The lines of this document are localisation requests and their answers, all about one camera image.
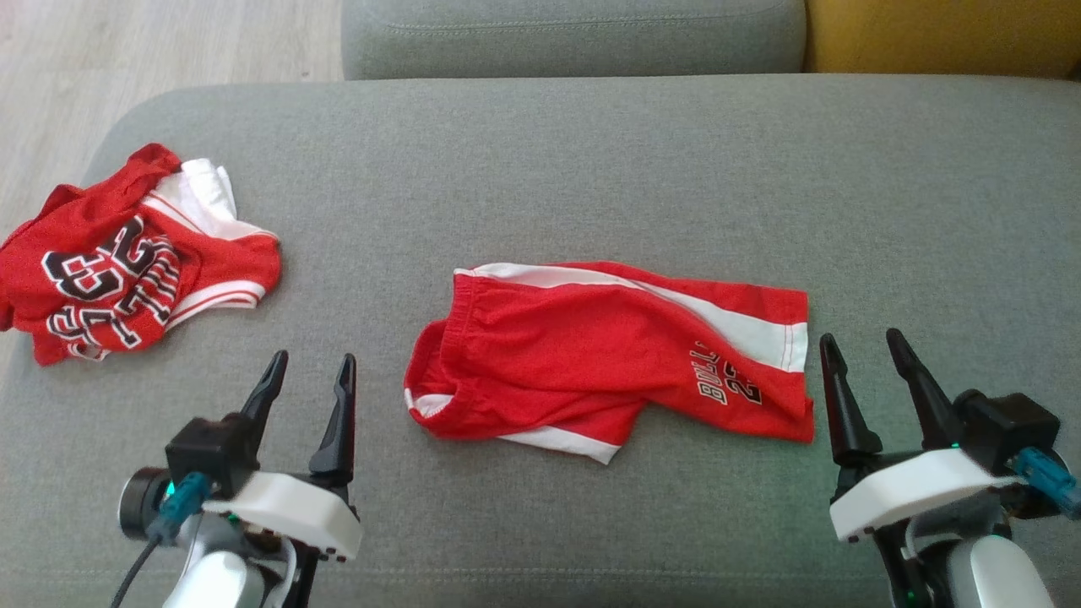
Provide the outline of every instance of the sofa cushion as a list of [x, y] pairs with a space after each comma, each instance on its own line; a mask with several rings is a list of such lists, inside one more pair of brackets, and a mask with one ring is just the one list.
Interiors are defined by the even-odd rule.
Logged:
[[[612, 259], [671, 276], [810, 293], [868, 423], [919, 445], [884, 344], [906, 332], [951, 395], [1022, 391], [1057, 412], [1081, 466], [1081, 88], [969, 77], [726, 76], [244, 85], [129, 114], [94, 158], [148, 141], [210, 156], [240, 216], [275, 230], [284, 274], [255, 310], [205, 313], [152, 348], [36, 367], [0, 393], [0, 604], [103, 606], [139, 546], [123, 481], [164, 463], [193, 415], [243, 404], [292, 355], [261, 460], [303, 471], [345, 352], [359, 361], [361, 557], [322, 567], [313, 606], [879, 606], [877, 552], [833, 537], [817, 357], [811, 446], [660, 408], [609, 466], [505, 441], [435, 439], [402, 402], [413, 341], [451, 272]], [[1081, 543], [1025, 523], [1062, 606]], [[161, 602], [160, 551], [132, 606]]]
[[802, 0], [345, 0], [348, 79], [799, 71]]

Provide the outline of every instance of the white stripe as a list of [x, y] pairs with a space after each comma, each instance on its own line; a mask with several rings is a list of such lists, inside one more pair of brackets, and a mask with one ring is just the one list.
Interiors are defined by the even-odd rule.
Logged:
[[[422, 395], [414, 399], [413, 392], [409, 388], [405, 389], [405, 406], [411, 410], [421, 412], [421, 415], [424, 418], [431, 418], [441, 412], [453, 399], [454, 395], [442, 395], [439, 393]], [[532, 431], [503, 435], [499, 438], [526, 446], [587, 455], [603, 464], [608, 464], [612, 460], [612, 457], [615, 455], [615, 452], [619, 450], [619, 446], [613, 446], [612, 444], [606, 444], [570, 431], [563, 431], [562, 428], [556, 428], [555, 426], [542, 426]]]
[[405, 406], [421, 412], [424, 418], [431, 418], [443, 411], [443, 408], [449, 406], [452, 399], [454, 399], [454, 395], [440, 395], [438, 393], [422, 395], [414, 399], [413, 392], [409, 388], [405, 389]]
[[214, 298], [223, 293], [228, 293], [230, 291], [246, 291], [251, 293], [256, 300], [262, 300], [266, 295], [267, 290], [255, 281], [248, 280], [237, 280], [237, 281], [225, 281], [217, 285], [212, 285], [210, 287], [204, 287], [198, 291], [192, 291], [187, 294], [184, 300], [181, 300], [173, 306], [173, 312], [177, 314], [184, 313], [189, 306], [195, 306], [196, 304], [206, 300], [209, 298]]
[[165, 323], [165, 331], [175, 328], [203, 310], [211, 308], [254, 308], [256, 304], [258, 304], [258, 301], [252, 294], [232, 293], [222, 295], [213, 300], [208, 300], [198, 306], [192, 306], [179, 315], [170, 317], [169, 322]]
[[782, 371], [803, 372], [808, 353], [805, 322], [774, 323], [652, 283], [582, 268], [497, 263], [478, 266], [471, 270], [458, 268], [454, 274], [493, 278], [545, 289], [564, 285], [615, 285], [648, 291], [694, 313], [745, 357]]
[[169, 201], [168, 204], [152, 196], [144, 197], [142, 204], [189, 230], [225, 240], [252, 235], [278, 238], [258, 226], [237, 220], [228, 173], [221, 167], [215, 168], [205, 158], [184, 162], [179, 173], [162, 177], [150, 194]]
[[264, 295], [263, 286], [245, 280], [225, 281], [193, 291], [173, 306], [165, 331], [210, 308], [254, 308]]
[[577, 433], [571, 433], [562, 428], [556, 428], [555, 426], [542, 426], [533, 431], [503, 435], [499, 438], [516, 444], [586, 455], [601, 464], [608, 464], [612, 460], [612, 457], [615, 455], [615, 452], [619, 450], [619, 446], [613, 446], [612, 444], [586, 437], [585, 435], [578, 435]]

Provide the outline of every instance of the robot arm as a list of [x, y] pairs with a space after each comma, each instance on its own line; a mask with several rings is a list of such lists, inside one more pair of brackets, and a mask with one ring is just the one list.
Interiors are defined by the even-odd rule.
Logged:
[[[169, 468], [139, 470], [124, 488], [124, 534], [188, 552], [166, 608], [303, 608], [319, 561], [357, 556], [361, 526], [348, 494], [356, 360], [346, 355], [326, 432], [308, 474], [297, 475], [259, 471], [256, 460], [288, 362], [277, 353], [241, 411], [218, 422], [193, 419], [165, 448]], [[175, 500], [173, 480], [191, 475], [209, 479], [212, 494], [175, 533], [158, 533], [156, 523]]]
[[1019, 394], [969, 391], [952, 404], [896, 329], [886, 342], [909, 386], [922, 450], [883, 454], [845, 379], [833, 336], [822, 338], [838, 539], [872, 539], [905, 608], [1053, 607], [1010, 517], [1081, 515], [1081, 491], [1052, 449], [1059, 422]]

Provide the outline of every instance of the printed number 23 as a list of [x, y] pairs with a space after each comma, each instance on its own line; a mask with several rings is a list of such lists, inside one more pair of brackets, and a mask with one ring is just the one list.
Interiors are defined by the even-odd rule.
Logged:
[[762, 392], [749, 382], [739, 382], [736, 379], [736, 368], [728, 361], [724, 362], [724, 375], [728, 376], [724, 379], [724, 385], [729, 387], [729, 391], [739, 393], [752, 404], [762, 405]]

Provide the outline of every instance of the red jersey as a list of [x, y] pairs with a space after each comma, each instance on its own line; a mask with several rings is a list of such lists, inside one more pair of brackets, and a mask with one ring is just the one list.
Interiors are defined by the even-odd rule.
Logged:
[[0, 330], [42, 366], [138, 351], [214, 307], [254, 307], [278, 282], [278, 238], [236, 219], [228, 174], [160, 144], [82, 189], [57, 186], [0, 246]]

